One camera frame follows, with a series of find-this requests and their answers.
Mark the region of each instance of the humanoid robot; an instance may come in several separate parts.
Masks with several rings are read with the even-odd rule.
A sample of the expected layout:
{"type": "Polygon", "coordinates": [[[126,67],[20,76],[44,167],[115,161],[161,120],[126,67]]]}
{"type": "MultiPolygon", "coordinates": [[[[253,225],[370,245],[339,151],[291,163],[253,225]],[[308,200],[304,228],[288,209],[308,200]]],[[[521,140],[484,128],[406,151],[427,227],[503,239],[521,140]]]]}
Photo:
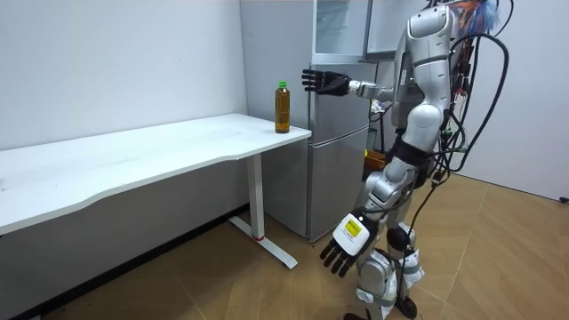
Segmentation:
{"type": "MultiPolygon", "coordinates": [[[[356,209],[333,231],[333,240],[320,255],[325,266],[332,266],[332,272],[340,277],[357,265],[356,294],[366,303],[369,320],[385,319],[393,306],[408,318],[417,316],[417,308],[408,292],[424,272],[419,251],[415,249],[416,235],[412,226],[404,223],[404,218],[413,190],[423,185],[429,176],[435,186],[445,173],[434,169],[433,152],[444,139],[457,95],[471,88],[472,35],[490,30],[485,21],[475,28],[468,25],[469,31],[465,31],[468,12],[456,3],[468,6],[486,1],[443,4],[430,1],[423,11],[413,15],[407,21],[397,48],[395,88],[379,87],[333,72],[304,70],[302,76],[302,84],[309,92],[333,96],[355,94],[393,103],[391,121],[397,128],[397,139],[389,151],[389,163],[383,172],[369,176],[356,209]],[[375,245],[386,226],[388,250],[385,252],[375,245]]],[[[478,22],[483,19],[482,15],[475,18],[478,22]]],[[[344,319],[361,318],[347,314],[344,319]]]]}

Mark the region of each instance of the white desk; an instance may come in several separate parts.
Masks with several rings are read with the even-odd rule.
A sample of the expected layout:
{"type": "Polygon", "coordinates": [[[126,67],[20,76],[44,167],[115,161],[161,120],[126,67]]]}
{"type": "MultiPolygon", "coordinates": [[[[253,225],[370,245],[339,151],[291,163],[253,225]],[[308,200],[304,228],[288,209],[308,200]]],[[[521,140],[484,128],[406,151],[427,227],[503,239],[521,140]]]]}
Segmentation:
{"type": "Polygon", "coordinates": [[[230,221],[293,268],[297,261],[264,237],[260,153],[309,136],[295,127],[278,134],[273,122],[233,114],[1,151],[0,235],[106,196],[247,158],[252,226],[230,221]]]}

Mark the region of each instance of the baseboard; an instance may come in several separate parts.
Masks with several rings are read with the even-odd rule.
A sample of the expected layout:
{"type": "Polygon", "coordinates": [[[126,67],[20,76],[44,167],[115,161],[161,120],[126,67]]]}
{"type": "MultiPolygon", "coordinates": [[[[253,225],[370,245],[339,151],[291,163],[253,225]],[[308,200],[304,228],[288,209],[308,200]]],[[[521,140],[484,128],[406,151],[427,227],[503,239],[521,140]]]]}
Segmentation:
{"type": "Polygon", "coordinates": [[[162,254],[169,252],[170,250],[185,244],[187,241],[195,238],[196,236],[202,235],[206,231],[211,230],[222,224],[223,222],[227,221],[229,218],[234,217],[238,214],[246,212],[249,210],[249,204],[244,204],[217,219],[209,221],[204,225],[197,227],[195,229],[190,230],[189,232],[174,238],[171,241],[168,241],[165,244],[161,244],[158,247],[142,253],[140,256],[130,259],[123,263],[120,266],[114,267],[109,271],[94,277],[91,280],[88,280],[75,288],[69,289],[66,292],[49,299],[48,301],[37,305],[27,311],[20,313],[17,316],[12,317],[10,320],[29,320],[32,319],[34,316],[38,315],[46,315],[58,308],[61,308],[68,304],[69,302],[81,297],[82,295],[91,292],[100,286],[117,279],[118,277],[124,275],[125,273],[161,256],[162,254]]]}

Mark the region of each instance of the desk leg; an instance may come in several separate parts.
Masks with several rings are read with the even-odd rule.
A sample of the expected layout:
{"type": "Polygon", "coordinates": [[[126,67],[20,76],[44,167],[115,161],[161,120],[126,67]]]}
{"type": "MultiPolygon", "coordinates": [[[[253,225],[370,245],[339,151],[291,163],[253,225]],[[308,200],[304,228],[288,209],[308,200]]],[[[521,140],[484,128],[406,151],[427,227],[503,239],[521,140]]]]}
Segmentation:
{"type": "Polygon", "coordinates": [[[251,226],[238,217],[229,219],[248,236],[257,241],[288,268],[294,268],[298,262],[283,249],[265,237],[265,220],[263,217],[263,186],[260,167],[260,154],[247,158],[247,176],[249,180],[249,203],[251,206],[251,226]]]}

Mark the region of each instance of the yellow label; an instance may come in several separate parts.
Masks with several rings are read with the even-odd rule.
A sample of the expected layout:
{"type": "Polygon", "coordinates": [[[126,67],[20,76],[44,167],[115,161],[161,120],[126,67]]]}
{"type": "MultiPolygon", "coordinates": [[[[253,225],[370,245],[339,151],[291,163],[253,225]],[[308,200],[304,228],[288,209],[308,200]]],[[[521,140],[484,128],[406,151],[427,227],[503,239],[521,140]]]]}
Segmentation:
{"type": "Polygon", "coordinates": [[[346,224],[346,230],[353,236],[356,237],[357,235],[359,235],[359,232],[362,231],[362,229],[357,225],[357,223],[353,220],[348,221],[348,223],[346,224]]]}

